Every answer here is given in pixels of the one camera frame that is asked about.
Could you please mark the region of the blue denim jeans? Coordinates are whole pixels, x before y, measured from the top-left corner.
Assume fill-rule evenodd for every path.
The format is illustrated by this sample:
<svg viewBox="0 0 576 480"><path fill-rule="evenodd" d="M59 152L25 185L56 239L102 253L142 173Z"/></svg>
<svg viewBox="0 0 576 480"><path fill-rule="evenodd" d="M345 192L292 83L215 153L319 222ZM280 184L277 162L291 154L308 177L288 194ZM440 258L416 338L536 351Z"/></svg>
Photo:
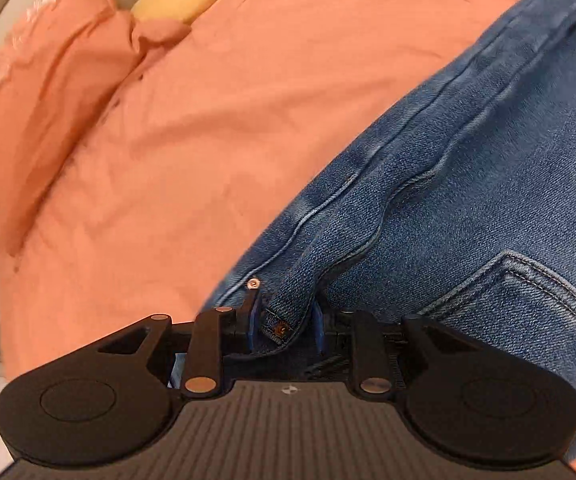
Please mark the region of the blue denim jeans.
<svg viewBox="0 0 576 480"><path fill-rule="evenodd" d="M576 389L576 0L519 1L387 110L212 304L239 306L251 278L253 360L293 347L326 311L419 314Z"/></svg>

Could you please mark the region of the orange bed duvet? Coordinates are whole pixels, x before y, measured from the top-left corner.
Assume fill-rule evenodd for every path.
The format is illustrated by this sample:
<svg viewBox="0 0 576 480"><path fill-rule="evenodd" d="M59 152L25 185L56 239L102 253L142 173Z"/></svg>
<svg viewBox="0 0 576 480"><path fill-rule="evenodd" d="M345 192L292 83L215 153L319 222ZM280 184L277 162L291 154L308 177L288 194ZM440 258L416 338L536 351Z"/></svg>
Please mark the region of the orange bed duvet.
<svg viewBox="0 0 576 480"><path fill-rule="evenodd" d="M312 378L341 310L285 352L224 356L210 398L97 351L150 315L221 307L312 180L519 1L217 0L137 67L22 252L0 252L4 477L576 479L576 389L460 330L471 352L388 400Z"/></svg>

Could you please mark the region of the orange pillow left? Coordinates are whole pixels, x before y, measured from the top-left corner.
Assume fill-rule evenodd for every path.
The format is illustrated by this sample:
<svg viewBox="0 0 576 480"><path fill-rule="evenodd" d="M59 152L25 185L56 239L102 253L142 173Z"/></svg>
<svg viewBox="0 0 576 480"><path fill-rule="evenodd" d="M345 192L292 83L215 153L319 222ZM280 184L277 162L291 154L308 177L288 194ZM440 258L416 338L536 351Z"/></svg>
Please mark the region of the orange pillow left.
<svg viewBox="0 0 576 480"><path fill-rule="evenodd" d="M189 33L117 0L35 0L0 47L0 250L15 255L84 133L137 67Z"/></svg>

